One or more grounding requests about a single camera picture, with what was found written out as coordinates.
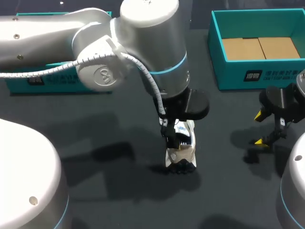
end effector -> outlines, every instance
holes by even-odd
[[[300,72],[296,83],[286,88],[269,87],[259,95],[261,110],[254,120],[264,121],[274,114],[274,131],[259,139],[255,144],[272,146],[280,138],[286,138],[287,128],[291,123],[298,123],[305,118],[305,70]]]

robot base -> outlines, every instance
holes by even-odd
[[[0,229],[70,229],[68,186],[51,142],[1,119],[0,136]]]
[[[305,229],[305,134],[295,144],[276,199],[283,229]]]

white sneaker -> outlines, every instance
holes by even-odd
[[[178,119],[174,126],[180,141],[179,149],[166,149],[165,166],[172,172],[193,172],[196,167],[194,121],[181,122]]]

cylindrical joint cover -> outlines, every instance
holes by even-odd
[[[118,39],[154,77],[163,98],[180,94],[189,72],[178,0],[124,0]],[[144,80],[146,90],[153,95]]]

open box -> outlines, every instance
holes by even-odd
[[[208,46],[220,90],[286,87],[305,69],[305,11],[212,11]]]
[[[17,16],[32,15],[60,15],[67,12],[17,13]],[[52,63],[41,67],[16,69],[15,73],[35,72],[58,67],[65,64]],[[5,79],[6,85],[12,94],[43,94],[43,93],[93,93],[79,80],[75,68],[34,78]]]

